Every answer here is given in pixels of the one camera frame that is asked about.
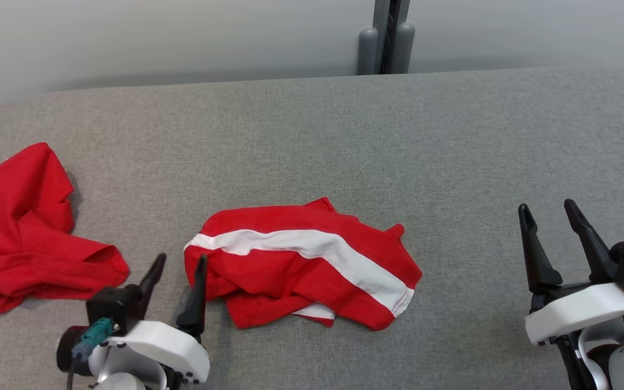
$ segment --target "white stripe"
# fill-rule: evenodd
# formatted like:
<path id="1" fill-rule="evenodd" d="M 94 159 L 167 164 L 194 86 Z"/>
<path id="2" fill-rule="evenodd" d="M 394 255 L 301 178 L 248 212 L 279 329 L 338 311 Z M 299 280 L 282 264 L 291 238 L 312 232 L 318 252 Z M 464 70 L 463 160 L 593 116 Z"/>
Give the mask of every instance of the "white stripe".
<path id="1" fill-rule="evenodd" d="M 380 267 L 371 259 L 359 254 L 341 237 L 319 230 L 278 230 L 260 233 L 242 229 L 215 237 L 197 234 L 186 246 L 204 249 L 221 249 L 229 254 L 248 255 L 250 250 L 290 250 L 306 259 L 322 257 L 341 276 L 368 293 L 375 301 L 398 317 L 408 307 L 413 297 L 401 279 Z"/>
<path id="2" fill-rule="evenodd" d="M 326 306 L 324 306 L 324 304 L 321 304 L 319 302 L 310 304 L 310 306 L 302 308 L 292 314 L 298 314 L 305 317 L 314 317 L 316 319 L 333 320 L 334 318 L 336 318 L 335 311 L 327 308 Z"/>

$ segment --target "gray fabric surface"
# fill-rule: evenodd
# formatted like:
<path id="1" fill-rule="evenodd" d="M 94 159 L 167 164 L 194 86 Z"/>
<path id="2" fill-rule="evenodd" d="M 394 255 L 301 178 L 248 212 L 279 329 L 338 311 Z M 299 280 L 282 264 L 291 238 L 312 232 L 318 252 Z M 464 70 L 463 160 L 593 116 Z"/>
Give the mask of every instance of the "gray fabric surface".
<path id="1" fill-rule="evenodd" d="M 181 250 L 218 210 L 327 196 L 376 228 L 405 225 L 424 276 L 387 330 L 293 317 L 237 330 L 211 303 L 201 388 L 566 388 L 557 349 L 523 328 L 517 205 L 530 205 L 568 282 L 588 270 L 566 197 L 607 244 L 624 239 L 619 70 L 90 89 L 0 108 L 0 162 L 38 141 L 76 185 L 75 234 L 117 245 L 129 282 L 167 252 L 148 319 L 175 318 Z M 62 388 L 57 338 L 84 321 L 80 301 L 1 315 L 0 388 Z"/>

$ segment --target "red garment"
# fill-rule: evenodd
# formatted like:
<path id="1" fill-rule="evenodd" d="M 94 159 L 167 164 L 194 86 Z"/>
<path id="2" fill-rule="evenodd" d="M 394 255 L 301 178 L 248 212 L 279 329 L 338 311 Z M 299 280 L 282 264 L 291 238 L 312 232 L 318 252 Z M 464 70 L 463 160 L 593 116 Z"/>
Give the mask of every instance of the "red garment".
<path id="1" fill-rule="evenodd" d="M 0 313 L 27 296 L 88 299 L 128 276 L 117 248 L 69 234 L 72 192 L 47 144 L 0 164 Z"/>
<path id="2" fill-rule="evenodd" d="M 193 285 L 198 259 L 208 255 L 206 299 L 223 296 L 238 328 L 288 314 L 331 326 L 338 314 L 382 330 L 408 307 L 422 276 L 403 232 L 361 224 L 327 198 L 225 210 L 186 245 L 184 264 Z"/>

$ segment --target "red cloth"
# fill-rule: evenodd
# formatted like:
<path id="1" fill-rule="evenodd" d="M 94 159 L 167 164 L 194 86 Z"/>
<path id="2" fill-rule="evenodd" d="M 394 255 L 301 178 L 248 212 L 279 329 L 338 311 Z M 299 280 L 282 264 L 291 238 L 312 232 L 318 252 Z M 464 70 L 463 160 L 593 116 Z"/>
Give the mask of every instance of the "red cloth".
<path id="1" fill-rule="evenodd" d="M 188 243 L 184 264 L 193 285 L 198 259 L 208 255 L 206 298 L 223 296 L 239 328 L 288 314 L 331 326 L 338 314 L 381 330 L 403 313 L 421 278 L 403 232 L 361 224 L 326 198 L 225 210 Z"/>
<path id="2" fill-rule="evenodd" d="M 128 276 L 117 248 L 69 234 L 72 192 L 47 144 L 0 164 L 0 313 L 26 296 L 88 299 Z"/>

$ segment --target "teal connector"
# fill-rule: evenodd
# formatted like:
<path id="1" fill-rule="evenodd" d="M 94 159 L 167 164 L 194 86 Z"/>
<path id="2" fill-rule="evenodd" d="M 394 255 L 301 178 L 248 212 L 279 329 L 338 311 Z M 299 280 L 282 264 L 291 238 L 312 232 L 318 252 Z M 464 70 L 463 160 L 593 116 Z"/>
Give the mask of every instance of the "teal connector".
<path id="1" fill-rule="evenodd" d="M 79 355 L 79 361 L 87 361 L 96 346 L 112 336 L 113 327 L 114 324 L 109 318 L 102 317 L 97 320 L 83 333 L 81 341 L 71 349 L 71 357 L 75 358 Z"/>

